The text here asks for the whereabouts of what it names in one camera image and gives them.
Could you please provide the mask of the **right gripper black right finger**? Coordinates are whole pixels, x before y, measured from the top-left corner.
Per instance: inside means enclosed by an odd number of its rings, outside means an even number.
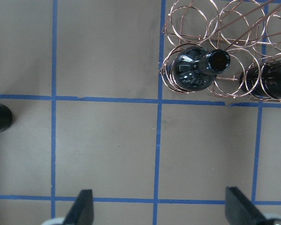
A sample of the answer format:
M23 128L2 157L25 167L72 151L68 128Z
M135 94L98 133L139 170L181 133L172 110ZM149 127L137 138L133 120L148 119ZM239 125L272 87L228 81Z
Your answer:
M230 225L267 225L266 217L237 187L225 188L225 217Z

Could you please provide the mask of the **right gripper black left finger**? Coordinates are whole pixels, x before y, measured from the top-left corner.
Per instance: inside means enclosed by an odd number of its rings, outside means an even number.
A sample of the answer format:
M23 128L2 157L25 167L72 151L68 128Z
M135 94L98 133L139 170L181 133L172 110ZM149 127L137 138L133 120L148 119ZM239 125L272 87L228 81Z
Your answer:
M92 225L94 222L94 203L91 189L81 190L70 211L66 215L64 225Z

